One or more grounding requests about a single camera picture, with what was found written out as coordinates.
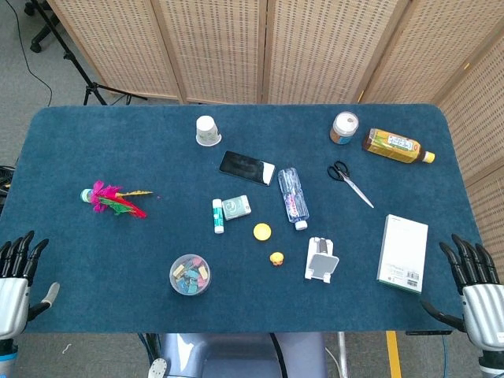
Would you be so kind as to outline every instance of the white cardboard box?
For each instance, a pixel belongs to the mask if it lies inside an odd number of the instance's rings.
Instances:
[[[378,281],[420,294],[424,278],[426,224],[387,215]]]

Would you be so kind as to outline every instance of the gray carpet floor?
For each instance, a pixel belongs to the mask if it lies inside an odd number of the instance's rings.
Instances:
[[[24,2],[10,0],[18,12],[21,35],[32,71],[53,88],[52,106],[80,105],[84,82],[63,50],[50,35],[43,43],[43,52],[29,50],[30,41],[43,26],[38,15],[24,14]],[[59,25],[58,30],[76,53],[91,76],[94,73],[78,53],[75,45]],[[49,100],[49,91],[28,74],[17,37],[16,21],[4,0],[0,0],[0,164],[14,165],[33,116]],[[108,101],[117,97],[104,93]],[[133,100],[144,105],[168,103],[150,99]],[[136,335],[93,334],[23,334],[17,338],[20,347],[17,374],[23,378],[39,377],[146,377],[148,364],[145,351]],[[326,335],[328,348],[335,353],[335,336]],[[348,333],[346,335],[348,365],[352,378],[387,378],[387,344],[384,332]],[[443,377],[443,342],[441,336],[406,336],[398,333],[402,376],[407,378]],[[455,332],[447,336],[450,377],[480,376],[479,351],[466,335]],[[330,377],[337,377],[334,363],[328,358]]]

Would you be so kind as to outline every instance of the black tripod stand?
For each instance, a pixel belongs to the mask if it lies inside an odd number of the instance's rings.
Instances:
[[[118,89],[107,87],[105,85],[101,85],[101,84],[98,84],[94,81],[91,81],[89,76],[86,74],[86,72],[82,68],[82,65],[80,65],[79,61],[77,61],[77,58],[74,55],[74,53],[69,49],[69,47],[67,46],[67,44],[65,43],[63,38],[57,32],[54,25],[50,22],[50,19],[46,15],[46,12],[44,11],[43,7],[39,4],[39,2],[37,0],[31,0],[31,3],[33,4],[34,8],[37,9],[37,12],[40,13],[40,16],[44,19],[47,27],[52,31],[52,33],[56,37],[57,41],[60,43],[61,47],[63,47],[63,50],[65,50],[65,54],[63,55],[63,58],[72,61],[73,65],[75,65],[77,71],[79,71],[80,75],[82,76],[82,78],[86,82],[86,95],[84,96],[84,105],[87,105],[87,100],[89,99],[89,96],[91,93],[94,96],[96,96],[98,101],[100,101],[100,104],[107,105],[107,102],[105,101],[105,99],[102,97],[102,95],[98,91],[99,88],[125,95],[126,96],[126,105],[130,104],[130,102],[132,101],[132,97],[141,98],[142,100],[147,100],[147,98],[145,98],[145,97],[138,96],[136,94],[128,93],[125,91],[120,91]]]

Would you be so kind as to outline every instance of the black smartphone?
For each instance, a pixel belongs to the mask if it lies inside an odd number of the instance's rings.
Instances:
[[[270,185],[275,165],[236,152],[226,151],[219,170],[222,173],[242,177],[255,183]]]

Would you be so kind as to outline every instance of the white glue stick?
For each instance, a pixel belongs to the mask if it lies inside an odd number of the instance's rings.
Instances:
[[[216,198],[212,201],[213,207],[213,231],[216,234],[224,232],[224,218],[222,217],[222,200]]]

